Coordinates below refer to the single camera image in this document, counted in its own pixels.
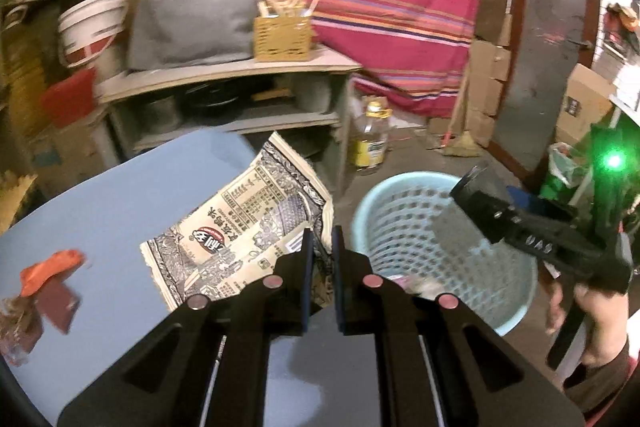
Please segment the person's right hand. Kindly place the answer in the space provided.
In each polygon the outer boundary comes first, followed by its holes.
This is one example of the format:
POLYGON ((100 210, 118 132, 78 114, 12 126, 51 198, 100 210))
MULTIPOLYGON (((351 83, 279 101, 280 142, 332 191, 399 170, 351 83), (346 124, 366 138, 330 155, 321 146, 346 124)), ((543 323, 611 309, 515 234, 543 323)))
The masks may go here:
MULTIPOLYGON (((557 334, 565 322, 567 312, 563 308, 563 286, 559 279, 539 277, 539 283, 547 297, 546 333, 557 334)), ((586 369, 602 369, 616 359, 628 359, 627 294, 616 291, 600 291, 586 284, 576 283, 570 291, 574 303, 585 312, 590 325, 587 327, 585 346, 580 355, 572 355, 574 366, 586 369)))

